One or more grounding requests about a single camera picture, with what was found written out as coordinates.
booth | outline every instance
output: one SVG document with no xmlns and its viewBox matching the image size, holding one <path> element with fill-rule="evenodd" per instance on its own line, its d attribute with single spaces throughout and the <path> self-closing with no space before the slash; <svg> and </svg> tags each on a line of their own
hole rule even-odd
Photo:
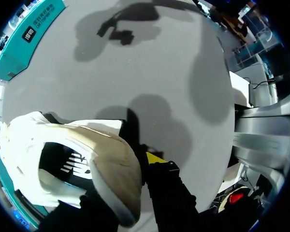
<svg viewBox="0 0 290 232">
<path fill-rule="evenodd" d="M 28 67 L 41 38 L 64 8 L 62 0 L 41 0 L 19 24 L 16 23 L 16 28 L 14 21 L 9 22 L 14 32 L 0 55 L 1 80 L 10 81 Z"/>
</svg>

teal wall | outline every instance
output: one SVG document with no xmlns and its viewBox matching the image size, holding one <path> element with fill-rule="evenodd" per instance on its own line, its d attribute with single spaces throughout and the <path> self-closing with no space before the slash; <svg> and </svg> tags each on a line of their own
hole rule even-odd
<svg viewBox="0 0 290 232">
<path fill-rule="evenodd" d="M 25 219 L 32 224 L 35 228 L 38 228 L 39 223 L 35 221 L 24 208 L 21 207 L 21 205 L 18 203 L 15 195 L 14 195 L 14 185 L 13 181 L 10 178 L 8 172 L 6 171 L 5 166 L 3 165 L 2 161 L 0 160 L 0 181 L 5 188 L 7 194 L 9 195 L 11 201 L 14 203 L 14 205 L 17 207 L 18 211 L 25 217 Z M 42 214 L 47 215 L 47 211 L 44 207 L 35 205 L 34 206 L 38 211 L 40 211 Z"/>
<path fill-rule="evenodd" d="M 18 25 L 0 56 L 1 80 L 10 81 L 28 67 L 44 33 L 64 8 L 62 0 L 44 0 Z"/>
</svg>

red object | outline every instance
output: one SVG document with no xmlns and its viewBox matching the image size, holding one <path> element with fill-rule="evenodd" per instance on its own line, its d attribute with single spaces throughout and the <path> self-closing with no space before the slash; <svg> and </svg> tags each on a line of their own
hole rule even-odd
<svg viewBox="0 0 290 232">
<path fill-rule="evenodd" d="M 238 194 L 232 194 L 229 198 L 230 204 L 234 204 L 237 202 L 239 199 L 241 199 L 244 196 L 243 193 L 238 193 Z"/>
</svg>

sneaker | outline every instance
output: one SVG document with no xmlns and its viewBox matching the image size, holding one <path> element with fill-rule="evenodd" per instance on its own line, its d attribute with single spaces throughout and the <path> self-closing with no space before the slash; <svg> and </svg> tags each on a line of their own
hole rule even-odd
<svg viewBox="0 0 290 232">
<path fill-rule="evenodd" d="M 56 207 L 58 200 L 80 207 L 86 190 L 67 185 L 39 169 L 45 143 L 71 148 L 88 160 L 92 182 L 120 224 L 134 225 L 140 217 L 141 168 L 133 150 L 117 135 L 77 124 L 52 124 L 40 112 L 0 123 L 0 157 L 15 190 L 32 203 Z"/>
</svg>

black cable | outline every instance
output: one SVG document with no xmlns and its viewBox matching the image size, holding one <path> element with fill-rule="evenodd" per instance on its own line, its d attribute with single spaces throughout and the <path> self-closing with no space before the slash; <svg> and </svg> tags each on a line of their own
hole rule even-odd
<svg viewBox="0 0 290 232">
<path fill-rule="evenodd" d="M 274 84 L 275 83 L 275 80 L 274 79 L 270 79 L 270 80 L 266 80 L 266 81 L 261 81 L 259 84 L 257 84 L 257 86 L 255 86 L 253 89 L 256 89 L 258 86 L 260 86 L 262 83 L 268 83 L 267 85 L 270 85 L 270 84 Z"/>
<path fill-rule="evenodd" d="M 244 182 L 248 182 L 250 184 L 250 186 L 252 187 L 252 189 L 254 189 L 254 187 L 252 186 L 251 182 L 249 181 L 248 179 L 248 176 L 247 176 L 247 170 L 245 170 L 245 175 L 246 175 L 246 178 L 241 176 L 241 179 L 244 181 Z"/>
<path fill-rule="evenodd" d="M 249 83 L 251 84 L 251 80 L 249 77 L 243 77 L 243 79 L 247 79 L 249 81 Z"/>
</svg>

